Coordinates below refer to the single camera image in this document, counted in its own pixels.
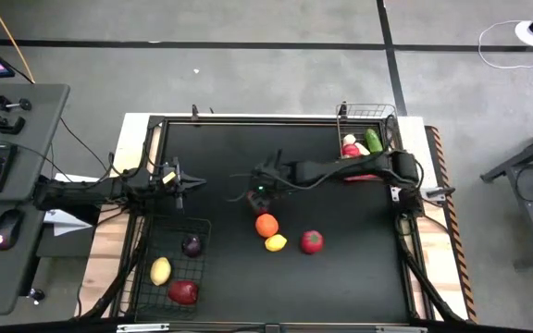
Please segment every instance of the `lemon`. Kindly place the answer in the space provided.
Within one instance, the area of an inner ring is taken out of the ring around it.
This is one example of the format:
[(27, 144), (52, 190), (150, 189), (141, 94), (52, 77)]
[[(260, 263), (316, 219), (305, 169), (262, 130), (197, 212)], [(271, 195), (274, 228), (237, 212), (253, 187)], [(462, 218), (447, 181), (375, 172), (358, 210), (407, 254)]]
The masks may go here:
[(170, 277), (171, 271), (172, 267), (170, 266), (170, 262), (167, 260), (167, 258), (157, 258), (152, 265), (150, 278), (156, 286), (160, 286), (166, 283), (167, 279)]
[(286, 243), (287, 240), (285, 239), (285, 237), (277, 234), (265, 240), (265, 247), (271, 252), (276, 252), (282, 249)]

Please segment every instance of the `green cucumber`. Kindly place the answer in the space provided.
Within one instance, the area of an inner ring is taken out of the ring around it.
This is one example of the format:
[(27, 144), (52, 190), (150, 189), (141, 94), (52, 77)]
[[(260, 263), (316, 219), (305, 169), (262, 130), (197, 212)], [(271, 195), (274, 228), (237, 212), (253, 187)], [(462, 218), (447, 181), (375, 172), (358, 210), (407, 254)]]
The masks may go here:
[(383, 150), (378, 134), (373, 129), (366, 130), (366, 143), (371, 153), (379, 153)]

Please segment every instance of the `computer mouse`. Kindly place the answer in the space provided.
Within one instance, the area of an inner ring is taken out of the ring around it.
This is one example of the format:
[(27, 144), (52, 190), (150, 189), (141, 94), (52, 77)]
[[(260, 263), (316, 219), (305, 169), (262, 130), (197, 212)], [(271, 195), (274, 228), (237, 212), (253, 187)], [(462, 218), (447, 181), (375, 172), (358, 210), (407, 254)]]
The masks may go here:
[(16, 244), (24, 212), (10, 209), (0, 216), (0, 251), (9, 250)]

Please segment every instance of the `concrete floor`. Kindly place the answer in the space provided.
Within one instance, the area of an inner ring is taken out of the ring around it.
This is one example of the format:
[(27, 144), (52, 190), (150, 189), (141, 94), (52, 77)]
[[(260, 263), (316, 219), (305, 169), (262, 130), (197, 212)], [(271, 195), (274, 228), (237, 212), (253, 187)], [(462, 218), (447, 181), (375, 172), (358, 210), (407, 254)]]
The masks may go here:
[[(533, 1), (524, 0), (389, 0), (386, 8), (393, 40), (403, 44), (475, 45), (493, 23), (533, 18)], [(0, 0), (0, 11), (23, 39), (383, 43), (374, 0)], [(501, 26), (486, 42), (517, 44), (512, 29)], [(189, 112), (197, 104), (202, 112), (329, 114), (343, 100), (394, 103), (384, 51), (23, 51), (38, 82), (71, 86), (64, 118), (100, 155), (115, 149), (127, 112)], [(12, 48), (0, 54), (20, 68)], [(533, 53), (489, 58), (532, 63)], [(533, 235), (506, 180), (478, 178), (533, 136), (533, 68), (489, 68), (476, 53), (399, 52), (397, 62), (408, 115), (441, 132), (480, 322), (533, 329), (533, 270), (512, 267), (533, 254)], [(98, 173), (63, 129), (55, 147), (64, 171)], [(55, 297), (38, 308), (19, 303), (0, 324), (69, 318), (84, 265), (65, 261), (39, 271), (37, 284)]]

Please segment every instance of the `wooden board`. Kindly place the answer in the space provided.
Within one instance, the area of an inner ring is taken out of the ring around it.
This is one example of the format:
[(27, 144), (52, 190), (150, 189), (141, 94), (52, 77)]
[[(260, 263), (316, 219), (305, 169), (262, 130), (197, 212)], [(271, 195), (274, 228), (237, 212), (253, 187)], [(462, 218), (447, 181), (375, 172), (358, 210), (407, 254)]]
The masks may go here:
[[(142, 145), (145, 140), (149, 116), (153, 115), (161, 116), (162, 114), (125, 115), (116, 150), (115, 165), (117, 169), (128, 169), (138, 166), (142, 155)], [(399, 117), (399, 127), (404, 149), (413, 153), (425, 169), (423, 188), (436, 187), (437, 180), (428, 149), (423, 119), (420, 117)], [(159, 130), (155, 132), (153, 146), (150, 151), (152, 160), (155, 158), (155, 147), (157, 146), (158, 138)], [(425, 211), (428, 216), (436, 219), (443, 225), (446, 224), (445, 216), (440, 208), (426, 203)], [(118, 216), (112, 221), (104, 223), (95, 232), (92, 252), (80, 293), (83, 312), (92, 308), (116, 276), (127, 230), (128, 218), (126, 214)], [(419, 218), (417, 224), (429, 279), (441, 294), (444, 301), (452, 307), (452, 310), (462, 318), (468, 318), (450, 237), (442, 228), (425, 218)], [(425, 317), (422, 292), (418, 281), (416, 281), (416, 278), (412, 274), (411, 282), (413, 285), (416, 310), (421, 317)], [(128, 290), (130, 290), (129, 282), (125, 287), (125, 291)], [(122, 301), (126, 302), (126, 300), (126, 294), (122, 295)], [(121, 310), (126, 310), (124, 303), (121, 304)]]

